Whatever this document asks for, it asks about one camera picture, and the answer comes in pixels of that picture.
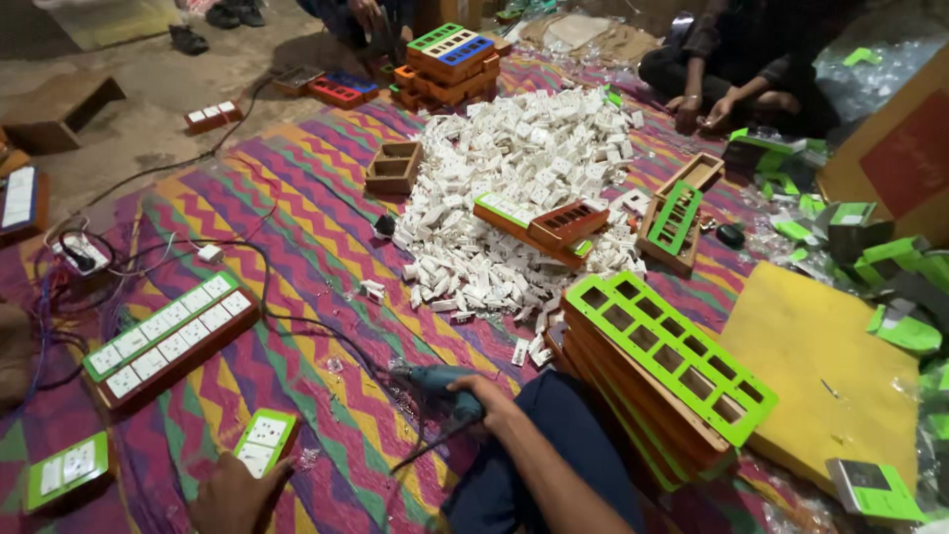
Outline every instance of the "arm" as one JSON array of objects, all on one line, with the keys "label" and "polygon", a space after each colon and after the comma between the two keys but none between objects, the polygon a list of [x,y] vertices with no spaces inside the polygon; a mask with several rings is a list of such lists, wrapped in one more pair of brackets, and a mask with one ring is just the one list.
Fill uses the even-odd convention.
[{"label": "arm", "polygon": [[473,374],[449,386],[459,389],[470,390],[484,405],[485,427],[508,452],[551,531],[635,534],[494,382]]}]

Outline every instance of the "zigzag pattern mat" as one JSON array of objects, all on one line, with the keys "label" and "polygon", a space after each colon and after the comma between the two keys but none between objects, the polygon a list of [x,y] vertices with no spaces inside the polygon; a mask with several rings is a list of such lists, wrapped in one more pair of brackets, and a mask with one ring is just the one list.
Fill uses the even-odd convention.
[{"label": "zigzag pattern mat", "polygon": [[[550,64],[512,56],[503,63],[501,94],[538,88],[557,90],[562,73]],[[598,74],[586,75],[598,82]],[[676,145],[672,120],[644,107],[646,127],[631,135],[643,158],[624,188],[655,189],[693,156]],[[268,300],[278,314],[318,317],[356,335],[382,364],[401,355],[414,363],[446,362],[478,369],[516,394],[536,375],[531,365],[510,364],[515,338],[530,337],[509,317],[492,317],[453,326],[447,315],[409,306],[400,282],[407,254],[373,239],[370,221],[399,204],[363,196],[363,169],[380,143],[402,141],[421,120],[384,99],[351,111],[324,108],[299,124],[278,126],[237,145],[220,160],[185,169],[101,206],[94,219],[111,228],[110,239],[123,250],[165,241],[171,232],[190,238],[240,235],[267,249],[272,263]],[[720,153],[722,144],[699,142]],[[621,191],[610,192],[613,198]],[[738,188],[720,181],[703,209],[724,219],[751,220],[756,213]],[[43,244],[32,240],[0,252],[0,292],[28,307],[32,264]],[[180,260],[149,273],[129,291],[121,311],[144,317],[208,277],[226,269],[259,296],[263,261],[253,251],[232,248],[220,267],[199,263],[188,247]],[[703,238],[690,280],[662,269],[649,283],[671,304],[712,335],[720,332],[754,264],[739,260],[713,238]],[[359,281],[371,277],[385,285],[384,306],[350,297]],[[82,332],[101,339],[114,329],[114,316],[92,315]],[[302,329],[274,321],[278,332]],[[343,370],[327,367],[339,358]],[[47,359],[49,380],[73,365],[66,353]],[[272,532],[421,532],[438,528],[437,509],[476,453],[474,442],[440,448],[405,469],[398,480],[388,469],[416,440],[415,422],[396,409],[353,352],[323,336],[281,336],[262,324],[152,405],[110,430],[119,444],[121,475],[108,492],[66,518],[55,521],[18,515],[29,461],[36,461],[102,429],[84,387],[75,381],[39,393],[22,420],[0,421],[0,531],[186,532],[186,503],[206,478],[220,451],[233,448],[259,408],[298,410],[304,425],[295,450],[318,451],[316,461],[290,480],[270,526]],[[427,434],[436,431],[428,429]],[[767,486],[758,476],[756,485]],[[790,508],[793,496],[771,488]],[[642,500],[650,532],[754,531],[764,524],[763,501],[733,477],[685,488],[672,502],[671,517]]]}]

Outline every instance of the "white plug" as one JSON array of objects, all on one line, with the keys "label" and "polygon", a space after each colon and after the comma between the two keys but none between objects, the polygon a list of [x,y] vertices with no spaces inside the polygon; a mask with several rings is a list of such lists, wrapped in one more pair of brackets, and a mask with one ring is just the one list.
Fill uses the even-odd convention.
[{"label": "white plug", "polygon": [[214,245],[204,245],[197,251],[197,258],[208,265],[217,265],[224,261],[224,251]]}]

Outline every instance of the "socket hole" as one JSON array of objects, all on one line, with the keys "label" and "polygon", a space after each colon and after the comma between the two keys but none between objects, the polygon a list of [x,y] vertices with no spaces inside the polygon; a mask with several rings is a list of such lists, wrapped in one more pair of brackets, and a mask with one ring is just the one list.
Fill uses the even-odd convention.
[{"label": "socket hole", "polygon": [[745,416],[747,412],[732,397],[722,394],[712,405],[712,410],[721,415],[721,418],[728,421],[729,424],[737,423]]},{"label": "socket hole", "polygon": [[589,304],[590,307],[592,307],[595,310],[599,310],[601,306],[603,306],[609,301],[609,297],[604,295],[602,291],[598,290],[595,287],[591,287],[588,290],[586,290],[586,293],[584,293],[580,297],[580,299],[583,300],[585,303]]},{"label": "socket hole", "polygon": [[701,400],[709,398],[709,395],[715,390],[715,384],[713,384],[707,376],[691,366],[679,377],[679,382]]},{"label": "socket hole", "polygon": [[668,345],[661,346],[659,350],[653,354],[653,359],[669,372],[675,372],[676,369],[682,365],[682,362],[685,361],[682,354],[672,350]]},{"label": "socket hole", "polygon": [[682,335],[683,332],[685,332],[685,328],[682,327],[682,325],[680,325],[679,323],[677,323],[676,320],[673,319],[672,317],[669,317],[665,319],[664,321],[662,321],[662,327],[668,333],[670,333],[673,337],[679,337],[680,335]]},{"label": "socket hole", "polygon": [[616,286],[616,291],[630,300],[640,293],[640,290],[636,289],[636,286],[626,280],[623,280],[620,285]]},{"label": "socket hole", "polygon": [[603,313],[603,318],[606,319],[606,322],[615,326],[620,332],[625,332],[625,330],[629,328],[629,325],[633,324],[633,316],[616,304],[610,306],[609,309]]},{"label": "socket hole", "polygon": [[709,358],[709,365],[711,365],[716,371],[720,372],[722,376],[729,380],[732,380],[737,376],[735,370],[728,367],[728,364],[721,361],[721,358],[718,356],[712,356]]},{"label": "socket hole", "polygon": [[636,303],[636,307],[642,310],[646,315],[649,315],[652,318],[657,318],[662,315],[662,310],[655,302],[649,300],[648,298],[641,298],[639,302]]},{"label": "socket hole", "polygon": [[758,404],[761,404],[761,401],[765,400],[764,395],[760,391],[752,387],[751,384],[742,380],[741,384],[738,384],[738,388],[745,392],[746,395],[752,397],[752,400]]},{"label": "socket hole", "polygon": [[642,349],[644,353],[648,353],[649,349],[652,349],[653,345],[659,341],[659,337],[650,332],[649,329],[643,325],[640,325],[629,335],[629,340],[636,343],[636,346]]},{"label": "socket hole", "polygon": [[705,355],[709,350],[705,348],[705,345],[702,345],[702,342],[695,339],[694,336],[688,336],[685,338],[685,346],[689,349],[692,349],[692,352],[698,356]]}]

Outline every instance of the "black shoe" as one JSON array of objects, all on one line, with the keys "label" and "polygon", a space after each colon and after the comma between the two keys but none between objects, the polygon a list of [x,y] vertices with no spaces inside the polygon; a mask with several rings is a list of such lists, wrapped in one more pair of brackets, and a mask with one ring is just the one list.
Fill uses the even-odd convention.
[{"label": "black shoe", "polygon": [[170,24],[168,25],[168,31],[172,34],[172,47],[175,50],[190,56],[197,56],[208,51],[207,39],[191,31],[190,26]]},{"label": "black shoe", "polygon": [[237,15],[241,24],[260,28],[264,26],[264,16],[260,14],[255,0],[225,0],[231,12]]},{"label": "black shoe", "polygon": [[208,12],[204,13],[204,20],[215,28],[235,29],[240,26],[240,18],[226,2],[218,2],[211,6]]}]

